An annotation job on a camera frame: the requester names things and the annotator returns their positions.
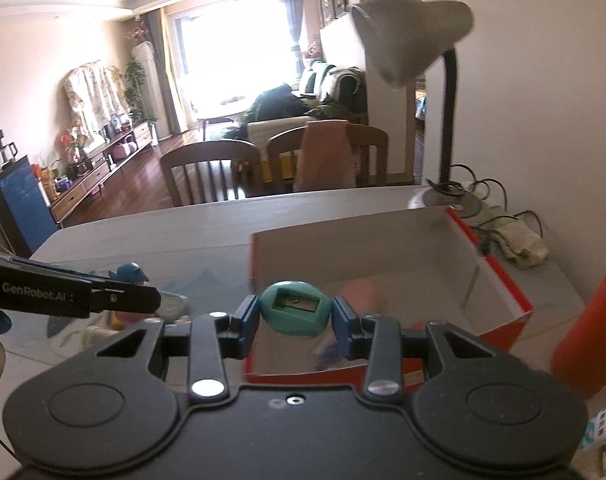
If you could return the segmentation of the grey correction tape dispenser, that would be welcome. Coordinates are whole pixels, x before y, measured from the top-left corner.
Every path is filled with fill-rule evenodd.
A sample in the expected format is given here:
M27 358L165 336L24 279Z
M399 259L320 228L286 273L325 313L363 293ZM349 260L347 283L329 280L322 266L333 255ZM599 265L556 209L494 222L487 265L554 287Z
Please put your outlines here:
M166 323L174 323L189 313L188 298L184 295L160 290L160 299L160 305L154 314Z

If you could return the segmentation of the teal pencil sharpener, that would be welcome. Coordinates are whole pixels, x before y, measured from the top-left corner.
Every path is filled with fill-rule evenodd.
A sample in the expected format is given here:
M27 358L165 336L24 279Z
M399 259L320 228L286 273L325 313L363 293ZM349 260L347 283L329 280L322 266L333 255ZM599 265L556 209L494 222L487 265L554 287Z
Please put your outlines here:
M331 315L331 299L300 281L269 285L260 294L259 304L267 325L286 336L315 338L324 333Z

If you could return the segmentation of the pink round object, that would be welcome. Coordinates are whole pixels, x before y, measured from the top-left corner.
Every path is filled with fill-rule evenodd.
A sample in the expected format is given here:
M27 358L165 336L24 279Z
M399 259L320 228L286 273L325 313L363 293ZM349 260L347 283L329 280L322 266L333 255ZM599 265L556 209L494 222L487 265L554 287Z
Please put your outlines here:
M356 280L346 284L340 290L339 296L342 297L352 309L359 315L381 314L384 309L384 298L377 288L376 284L367 278Z

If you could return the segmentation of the patterned table mat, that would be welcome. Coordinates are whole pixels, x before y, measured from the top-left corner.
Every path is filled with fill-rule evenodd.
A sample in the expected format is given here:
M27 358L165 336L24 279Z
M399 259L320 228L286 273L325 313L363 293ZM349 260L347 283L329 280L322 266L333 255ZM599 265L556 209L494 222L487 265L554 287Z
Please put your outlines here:
M231 312L249 291L240 246L55 263L0 254L0 309L12 321L0 342L14 358L53 366L112 334L115 313L177 324Z

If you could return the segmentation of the blue cabinet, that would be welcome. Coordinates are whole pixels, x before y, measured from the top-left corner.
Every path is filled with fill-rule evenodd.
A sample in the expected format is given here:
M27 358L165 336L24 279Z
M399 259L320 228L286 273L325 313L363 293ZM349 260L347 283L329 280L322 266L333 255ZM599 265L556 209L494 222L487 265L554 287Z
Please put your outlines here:
M0 171L0 252L30 258L59 226L24 156Z

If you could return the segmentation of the red cardboard box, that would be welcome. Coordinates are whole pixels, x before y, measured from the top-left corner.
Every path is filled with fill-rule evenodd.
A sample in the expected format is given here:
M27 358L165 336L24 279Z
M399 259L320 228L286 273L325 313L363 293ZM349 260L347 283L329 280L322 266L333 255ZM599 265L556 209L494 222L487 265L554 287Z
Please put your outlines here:
M444 208L258 232L250 262L255 294L276 282L301 281L333 298L346 284L367 278L384 298L381 314L402 327L445 321L503 351L532 312L504 268L483 256L471 229Z

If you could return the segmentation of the wooden tv console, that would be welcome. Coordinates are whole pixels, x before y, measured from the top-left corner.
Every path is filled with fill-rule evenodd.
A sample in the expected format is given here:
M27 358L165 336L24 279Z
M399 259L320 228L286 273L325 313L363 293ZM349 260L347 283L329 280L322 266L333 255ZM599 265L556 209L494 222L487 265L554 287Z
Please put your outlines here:
M103 185L137 155L158 143L155 126L150 122L119 133L109 142L90 152L87 162L91 168L72 181L71 188L62 192L50 205L54 221L62 226L68 216L85 198L102 193Z

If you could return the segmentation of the crumpled cream cloth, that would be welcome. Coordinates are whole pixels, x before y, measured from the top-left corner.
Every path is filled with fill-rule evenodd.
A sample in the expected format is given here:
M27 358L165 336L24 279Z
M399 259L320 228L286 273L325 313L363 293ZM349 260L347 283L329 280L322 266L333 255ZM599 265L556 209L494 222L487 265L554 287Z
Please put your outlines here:
M539 266L550 256L542 237L520 219L496 217L486 225L486 231L500 246L504 257L518 269Z

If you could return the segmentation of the pink cloth on chair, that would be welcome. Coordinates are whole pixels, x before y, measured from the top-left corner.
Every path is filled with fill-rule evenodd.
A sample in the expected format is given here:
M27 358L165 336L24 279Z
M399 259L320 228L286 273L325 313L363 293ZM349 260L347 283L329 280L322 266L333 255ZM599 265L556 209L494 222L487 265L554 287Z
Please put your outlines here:
M295 192L355 188L356 170L347 138L348 125L342 119L306 124L294 178Z

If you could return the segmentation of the dark wooden chair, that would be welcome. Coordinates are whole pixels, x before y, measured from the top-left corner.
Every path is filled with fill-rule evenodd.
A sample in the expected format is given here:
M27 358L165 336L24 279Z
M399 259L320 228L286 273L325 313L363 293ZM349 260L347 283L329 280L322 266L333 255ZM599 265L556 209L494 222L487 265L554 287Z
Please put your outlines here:
M271 177L285 188L281 159L292 163L295 192L384 185L388 176L389 136L383 130L342 119L314 120L267 142Z
M221 139L186 144L160 159L174 207L265 194L261 153L252 143Z

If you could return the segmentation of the white floor air conditioner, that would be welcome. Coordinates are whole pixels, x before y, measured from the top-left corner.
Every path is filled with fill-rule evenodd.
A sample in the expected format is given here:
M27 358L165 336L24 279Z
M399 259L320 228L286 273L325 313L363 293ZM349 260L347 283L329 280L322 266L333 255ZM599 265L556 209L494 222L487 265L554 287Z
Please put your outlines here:
M141 86L142 102L146 118L153 119L159 141L171 136L169 121L163 102L160 79L155 64L154 50L150 41L143 41L132 48L132 57L142 66L144 77Z

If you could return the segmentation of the right dark wooden chair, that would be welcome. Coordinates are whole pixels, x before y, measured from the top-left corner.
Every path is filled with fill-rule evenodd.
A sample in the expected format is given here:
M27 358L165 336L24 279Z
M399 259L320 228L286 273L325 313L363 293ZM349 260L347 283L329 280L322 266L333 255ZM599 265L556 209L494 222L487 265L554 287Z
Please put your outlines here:
M388 176L389 136L383 130L342 119L314 120L267 142L271 177L285 188L281 159L292 163L295 192L384 185Z

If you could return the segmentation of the red thermos bottle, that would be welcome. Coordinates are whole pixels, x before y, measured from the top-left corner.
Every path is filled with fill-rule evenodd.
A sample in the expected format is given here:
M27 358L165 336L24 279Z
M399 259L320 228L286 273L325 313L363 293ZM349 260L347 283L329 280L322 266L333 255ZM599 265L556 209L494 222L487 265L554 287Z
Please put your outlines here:
M583 399L595 396L606 386L606 274L558 344L550 370Z

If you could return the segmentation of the sofa with clothes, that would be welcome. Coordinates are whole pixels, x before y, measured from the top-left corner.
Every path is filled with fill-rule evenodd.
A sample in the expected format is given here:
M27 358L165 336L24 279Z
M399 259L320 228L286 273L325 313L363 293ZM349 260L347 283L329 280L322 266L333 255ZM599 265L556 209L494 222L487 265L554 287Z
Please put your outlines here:
M299 92L289 84L282 84L261 93L241 116L239 125L227 128L223 138L248 140L250 124L296 117L345 119L367 124L364 70L317 61L304 71L300 82Z

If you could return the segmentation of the grey desk lamp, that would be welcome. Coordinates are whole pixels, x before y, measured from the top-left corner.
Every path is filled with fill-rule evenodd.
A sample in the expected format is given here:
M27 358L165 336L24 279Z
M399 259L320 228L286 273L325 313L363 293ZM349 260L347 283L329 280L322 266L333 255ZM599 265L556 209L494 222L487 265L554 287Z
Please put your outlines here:
M351 18L381 78L402 88L438 58L444 63L439 177L410 201L411 208L448 206L463 219L482 209L480 198L451 179L457 96L456 44L474 27L468 4L456 0L373 0L355 4Z

